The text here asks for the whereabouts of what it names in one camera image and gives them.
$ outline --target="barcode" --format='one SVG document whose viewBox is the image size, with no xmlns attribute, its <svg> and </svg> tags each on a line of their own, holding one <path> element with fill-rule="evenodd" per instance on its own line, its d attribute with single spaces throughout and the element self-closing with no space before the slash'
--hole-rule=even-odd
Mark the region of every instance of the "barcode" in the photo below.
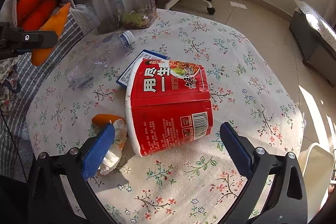
<svg viewBox="0 0 336 224">
<path fill-rule="evenodd" d="M 194 127 L 194 140 L 203 137 L 208 129 L 208 113 L 200 112 L 192 114 Z"/>
</svg>

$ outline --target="table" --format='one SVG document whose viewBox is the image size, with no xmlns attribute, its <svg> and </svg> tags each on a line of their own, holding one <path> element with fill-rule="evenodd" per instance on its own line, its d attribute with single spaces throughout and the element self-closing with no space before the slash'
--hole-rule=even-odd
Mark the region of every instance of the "table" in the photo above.
<svg viewBox="0 0 336 224">
<path fill-rule="evenodd" d="M 216 223 L 239 195 L 241 177 L 219 137 L 228 121 L 238 134 L 268 153 L 299 154 L 303 120 L 269 66 L 237 30 L 194 15 L 158 10 L 145 30 L 132 30 L 135 43 L 127 56 L 80 91 L 69 86 L 63 73 L 91 43 L 107 35 L 83 38 L 51 72 L 26 115 L 35 156 L 66 153 L 99 131 L 91 124 L 98 113 L 125 116 L 125 90 L 117 77 L 143 49 L 172 60 L 202 64 L 207 73 L 214 126 L 194 142 L 147 157 L 134 156 L 127 141 L 115 170 L 89 179 L 107 211 L 120 223 Z M 62 178 L 67 193 L 67 180 Z M 272 178 L 253 211 L 262 209 Z M 83 216 L 73 194 L 74 211 Z"/>
</svg>

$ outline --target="blue gripper pad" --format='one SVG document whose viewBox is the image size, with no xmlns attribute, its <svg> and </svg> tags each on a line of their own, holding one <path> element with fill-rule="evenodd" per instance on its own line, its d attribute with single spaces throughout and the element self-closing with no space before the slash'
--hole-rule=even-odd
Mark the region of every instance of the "blue gripper pad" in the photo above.
<svg viewBox="0 0 336 224">
<path fill-rule="evenodd" d="M 236 131 L 225 122 L 220 126 L 219 135 L 239 174 L 249 179 L 252 176 L 252 158 L 239 141 Z"/>
<path fill-rule="evenodd" d="M 109 123 L 100 132 L 97 140 L 85 155 L 81 173 L 85 181 L 87 181 L 89 177 L 93 177 L 96 174 L 99 165 L 103 161 L 107 151 L 114 142 L 114 136 L 114 126 Z"/>
</svg>

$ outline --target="metal screw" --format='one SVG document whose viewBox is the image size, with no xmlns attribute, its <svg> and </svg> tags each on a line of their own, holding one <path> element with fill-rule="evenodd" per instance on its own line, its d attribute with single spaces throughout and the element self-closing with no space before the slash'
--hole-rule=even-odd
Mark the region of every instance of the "metal screw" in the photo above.
<svg viewBox="0 0 336 224">
<path fill-rule="evenodd" d="M 39 155 L 39 158 L 40 158 L 40 159 L 44 159 L 46 156 L 47 156 L 47 153 L 46 153 L 46 152 L 42 152 L 42 153 Z"/>
<path fill-rule="evenodd" d="M 71 155 L 76 155 L 77 153 L 78 153 L 78 149 L 77 148 L 74 147 L 74 148 L 70 149 L 70 154 Z"/>
<path fill-rule="evenodd" d="M 261 148 L 261 147 L 257 147 L 255 151 L 256 151 L 258 154 L 260 154 L 260 155 L 265 154 L 265 150 L 264 150 L 263 148 Z"/>
<path fill-rule="evenodd" d="M 292 152 L 289 152 L 289 153 L 288 153 L 288 156 L 289 156 L 291 159 L 295 159 L 295 154 L 292 153 Z"/>
</svg>

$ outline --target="white paper on floor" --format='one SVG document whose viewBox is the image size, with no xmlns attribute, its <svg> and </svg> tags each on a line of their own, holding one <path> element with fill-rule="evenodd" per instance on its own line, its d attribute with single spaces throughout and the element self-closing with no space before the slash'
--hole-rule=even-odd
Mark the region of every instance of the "white paper on floor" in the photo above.
<svg viewBox="0 0 336 224">
<path fill-rule="evenodd" d="M 231 6 L 234 6 L 234 7 L 239 7 L 239 8 L 247 9 L 244 4 L 240 4 L 240 3 L 232 2 L 232 1 L 230 1 L 230 4 L 231 4 Z"/>
</svg>

